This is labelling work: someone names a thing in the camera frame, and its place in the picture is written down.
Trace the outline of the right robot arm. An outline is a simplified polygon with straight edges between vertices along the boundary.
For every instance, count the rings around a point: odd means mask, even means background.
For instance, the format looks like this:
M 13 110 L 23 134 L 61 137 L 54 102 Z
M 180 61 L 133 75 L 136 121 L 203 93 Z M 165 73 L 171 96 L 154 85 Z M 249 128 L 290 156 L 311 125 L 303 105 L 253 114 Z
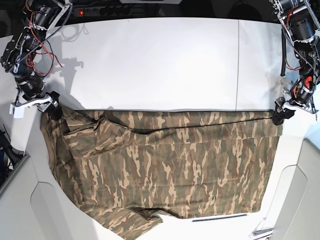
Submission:
M 59 105 L 60 95 L 55 92 L 46 92 L 44 79 L 48 73 L 36 70 L 34 58 L 37 51 L 43 50 L 52 62 L 57 57 L 52 49 L 46 49 L 45 43 L 49 42 L 52 35 L 47 35 L 48 30 L 64 18 L 64 26 L 73 10 L 70 0 L 26 0 L 23 12 L 25 20 L 17 33 L 13 34 L 6 45 L 0 63 L 5 72 L 14 77 L 17 96 L 10 104 L 9 113 L 16 119 L 24 116 L 26 108 L 36 107 L 42 113 L 48 113 L 55 121 L 62 116 Z

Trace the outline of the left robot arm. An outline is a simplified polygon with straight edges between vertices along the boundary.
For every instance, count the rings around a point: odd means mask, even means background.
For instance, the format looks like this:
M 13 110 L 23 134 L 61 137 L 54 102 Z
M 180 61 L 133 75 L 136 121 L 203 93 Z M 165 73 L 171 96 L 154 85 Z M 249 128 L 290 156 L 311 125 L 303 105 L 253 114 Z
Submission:
M 320 2 L 318 0 L 272 0 L 274 14 L 281 24 L 282 66 L 297 71 L 298 79 L 283 96 L 275 100 L 272 121 L 278 126 L 294 116 L 297 110 L 312 115 L 318 110 L 314 94 L 320 84 Z

